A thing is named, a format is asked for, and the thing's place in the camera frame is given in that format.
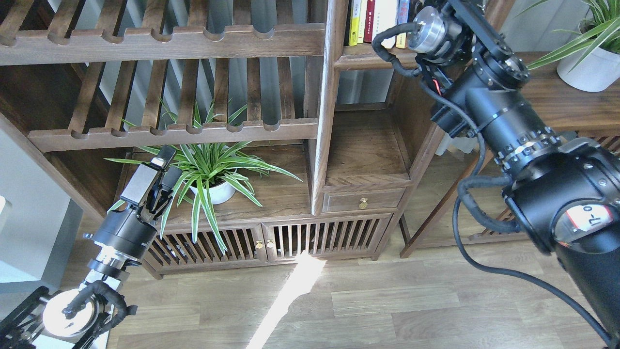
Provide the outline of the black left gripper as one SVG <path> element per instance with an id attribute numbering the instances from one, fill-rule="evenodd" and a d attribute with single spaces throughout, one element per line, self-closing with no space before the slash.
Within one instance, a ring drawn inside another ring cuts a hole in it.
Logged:
<path id="1" fill-rule="evenodd" d="M 178 167 L 169 167 L 175 155 L 175 148 L 164 145 L 150 163 L 138 166 L 121 194 L 127 207 L 109 212 L 92 238 L 101 247 L 97 260 L 142 260 L 182 175 Z"/>

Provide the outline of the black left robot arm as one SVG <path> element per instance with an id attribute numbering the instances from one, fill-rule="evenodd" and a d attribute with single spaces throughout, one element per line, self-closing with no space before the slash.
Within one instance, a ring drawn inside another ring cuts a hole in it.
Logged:
<path id="1" fill-rule="evenodd" d="M 3 349 L 33 349 L 46 332 L 74 349 L 88 349 L 137 307 L 127 305 L 120 289 L 127 268 L 139 266 L 156 235 L 157 221 L 173 201 L 182 174 L 171 166 L 176 150 L 164 145 L 150 162 L 140 163 L 121 194 L 124 210 L 107 213 L 99 229 L 85 238 L 100 247 L 82 283 L 69 291 L 50 294 L 41 286 L 1 322 Z"/>

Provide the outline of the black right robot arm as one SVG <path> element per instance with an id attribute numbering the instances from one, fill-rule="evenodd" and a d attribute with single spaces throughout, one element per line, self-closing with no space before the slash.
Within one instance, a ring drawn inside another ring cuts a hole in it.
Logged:
<path id="1" fill-rule="evenodd" d="M 472 175 L 458 183 L 455 240 L 481 271 L 534 283 L 558 296 L 591 325 L 609 349 L 619 347 L 619 159 L 590 138 L 569 142 L 549 128 L 520 93 L 529 73 L 467 0 L 424 7 L 412 22 L 378 33 L 372 48 L 436 100 L 432 120 L 451 137 L 477 137 L 502 176 Z M 458 234 L 460 204 L 484 227 L 523 231 L 541 253 L 555 253 L 597 318 L 579 303 L 524 272 L 481 265 Z"/>

